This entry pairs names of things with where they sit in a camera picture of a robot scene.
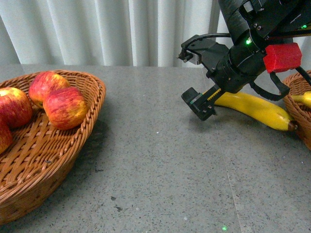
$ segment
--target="black mechanical part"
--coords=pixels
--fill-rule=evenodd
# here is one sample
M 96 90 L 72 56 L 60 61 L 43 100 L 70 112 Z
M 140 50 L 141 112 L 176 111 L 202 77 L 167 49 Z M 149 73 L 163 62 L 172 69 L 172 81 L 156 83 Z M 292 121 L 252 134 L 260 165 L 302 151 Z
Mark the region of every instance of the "black mechanical part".
M 198 93 L 191 87 L 181 95 L 181 98 L 190 109 L 204 121 L 211 115 L 216 115 L 214 103 L 223 93 L 224 92 L 217 85 L 214 85 L 204 94 Z
M 182 94 L 182 99 L 201 119 L 215 114 L 214 102 L 223 93 L 237 93 L 246 84 L 266 99 L 278 101 L 289 93 L 274 72 L 270 78 L 280 95 L 269 93 L 254 80 L 265 69 L 263 57 L 268 45 L 292 43 L 294 36 L 311 33 L 310 0 L 219 0 L 228 33 L 195 35 L 181 47 L 178 58 L 184 62 L 203 64 L 206 76 L 215 85 L 204 94 L 193 88 Z M 233 46 L 228 49 L 210 37 L 231 37 Z M 296 70 L 311 85 L 311 78 L 301 67 Z

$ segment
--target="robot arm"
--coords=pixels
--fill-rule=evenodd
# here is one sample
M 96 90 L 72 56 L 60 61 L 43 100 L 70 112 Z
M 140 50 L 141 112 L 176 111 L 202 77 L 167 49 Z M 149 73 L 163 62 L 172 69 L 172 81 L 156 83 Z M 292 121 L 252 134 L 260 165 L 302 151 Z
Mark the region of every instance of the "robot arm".
M 219 0 L 229 33 L 195 35 L 181 47 L 178 58 L 196 65 L 203 64 L 206 76 L 215 85 L 205 93 L 193 88 L 182 99 L 201 120 L 215 114 L 214 102 L 223 93 L 237 93 L 246 84 L 269 100 L 280 100 L 289 88 L 277 72 L 296 69 L 311 85 L 311 78 L 300 67 L 301 51 L 293 37 L 311 35 L 311 0 Z M 231 37 L 228 49 L 211 37 Z M 254 80 L 264 70 L 280 95 L 269 93 Z

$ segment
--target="basket rim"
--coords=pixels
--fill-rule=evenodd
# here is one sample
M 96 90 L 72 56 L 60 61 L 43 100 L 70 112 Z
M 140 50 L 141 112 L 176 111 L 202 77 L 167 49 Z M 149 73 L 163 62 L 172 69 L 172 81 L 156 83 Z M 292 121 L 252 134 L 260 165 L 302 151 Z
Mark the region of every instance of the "basket rim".
M 84 143 L 86 142 L 86 140 L 88 139 L 88 137 L 91 134 L 91 131 L 90 131 L 87 135 L 84 135 L 85 128 L 90 123 L 88 120 L 89 117 L 87 117 L 87 116 L 91 116 L 91 115 L 94 116 L 96 114 L 96 116 L 94 118 L 94 122 L 95 122 L 97 120 L 98 113 L 99 113 L 99 112 L 96 113 L 95 107 L 98 107 L 98 105 L 99 105 L 99 109 L 101 109 L 101 107 L 104 103 L 104 99 L 106 96 L 105 83 L 102 80 L 100 80 L 98 77 L 94 76 L 93 74 L 83 72 L 83 71 L 73 71 L 73 70 L 66 70 L 66 69 L 55 69 L 55 70 L 48 70 L 48 71 L 52 71 L 55 73 L 62 73 L 62 72 L 71 73 L 72 76 L 87 75 L 88 77 L 94 79 L 94 81 L 96 81 L 97 87 L 98 87 L 97 96 L 94 95 L 94 98 L 96 97 L 96 102 L 94 102 L 94 100 L 91 102 L 91 105 L 89 107 L 89 110 L 86 114 L 86 117 L 85 117 L 83 123 L 81 123 L 81 126 L 77 129 L 76 133 L 72 135 L 71 140 L 69 140 L 68 143 L 65 144 L 64 147 L 60 150 L 60 152 L 59 152 L 60 159 L 56 163 L 53 163 L 50 166 L 48 166 L 46 169 L 44 169 L 40 173 L 41 174 L 40 176 L 30 178 L 30 179 L 24 181 L 23 183 L 18 183 L 15 185 L 14 188 L 9 189 L 9 190 L 5 190 L 3 193 L 0 193 L 0 204 L 1 205 L 2 204 L 5 205 L 5 201 L 8 200 L 9 198 L 11 198 L 12 196 L 17 197 L 18 195 L 21 195 L 24 190 L 31 189 L 34 186 L 40 184 L 45 179 L 52 177 L 53 174 L 56 173 L 59 168 L 66 166 L 67 163 L 69 163 L 71 160 L 70 157 L 72 155 L 75 155 L 76 153 L 79 153 L 79 151 L 83 147 Z M 10 82 L 18 81 L 18 80 L 22 79 L 23 77 L 27 77 L 30 75 L 35 76 L 40 72 L 44 72 L 44 71 L 38 71 L 38 72 L 34 72 L 34 73 L 20 75 L 18 77 L 12 78 L 12 79 L 5 80 L 5 81 L 0 83 L 0 86 L 6 85 L 7 83 L 10 83 Z M 75 147 L 75 142 L 79 139 L 79 137 L 83 137 L 83 136 L 85 136 L 83 139 L 83 142 L 81 142 L 79 147 Z
M 306 72 L 308 74 L 311 74 L 311 70 L 306 70 Z M 286 77 L 284 80 L 283 80 L 283 83 L 286 84 L 287 86 L 290 85 L 290 83 L 294 82 L 294 81 L 305 81 L 305 79 L 301 76 L 301 74 L 299 72 L 297 73 L 294 73 L 294 74 L 291 74 L 289 75 L 288 77 Z M 289 102 L 288 104 L 291 104 L 292 108 L 291 109 L 288 109 L 288 111 L 293 111 L 293 109 L 296 110 L 296 114 L 299 114 L 301 117 L 303 117 L 306 121 L 308 121 L 309 123 L 311 123 L 311 117 L 306 115 L 306 113 L 300 108 L 300 106 L 298 105 L 298 103 L 296 103 L 293 98 L 292 98 L 292 95 L 291 94 L 288 94 L 286 95 L 284 98 L 283 98 L 284 102 Z

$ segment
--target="green led light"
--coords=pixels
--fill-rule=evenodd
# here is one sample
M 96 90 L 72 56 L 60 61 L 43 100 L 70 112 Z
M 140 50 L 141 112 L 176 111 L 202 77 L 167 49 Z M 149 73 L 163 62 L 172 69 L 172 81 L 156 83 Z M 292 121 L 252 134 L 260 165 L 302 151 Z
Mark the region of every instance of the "green led light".
M 223 225 L 222 230 L 223 230 L 223 232 L 226 232 L 228 230 L 228 227 Z
M 246 43 L 246 45 L 249 45 L 250 43 L 252 43 L 252 41 L 251 41 L 251 39 L 247 39 L 247 40 L 245 41 L 245 43 Z

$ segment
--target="strap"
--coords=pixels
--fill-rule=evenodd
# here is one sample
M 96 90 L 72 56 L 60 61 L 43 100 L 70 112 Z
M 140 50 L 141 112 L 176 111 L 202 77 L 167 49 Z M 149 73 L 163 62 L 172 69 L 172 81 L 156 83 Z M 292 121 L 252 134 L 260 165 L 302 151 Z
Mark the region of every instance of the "strap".
M 251 88 L 254 89 L 254 91 L 256 91 L 257 94 L 261 95 L 262 97 L 268 100 L 278 101 L 284 98 L 286 95 L 288 95 L 290 88 L 287 85 L 283 84 L 274 72 L 270 73 L 270 78 L 280 91 L 281 93 L 280 95 L 272 94 L 262 89 L 261 87 L 257 86 L 254 83 L 254 81 L 250 81 L 249 85 L 251 86 Z
M 302 68 L 302 67 L 297 67 L 296 70 L 301 74 L 302 77 L 311 85 L 311 78 L 309 74 Z

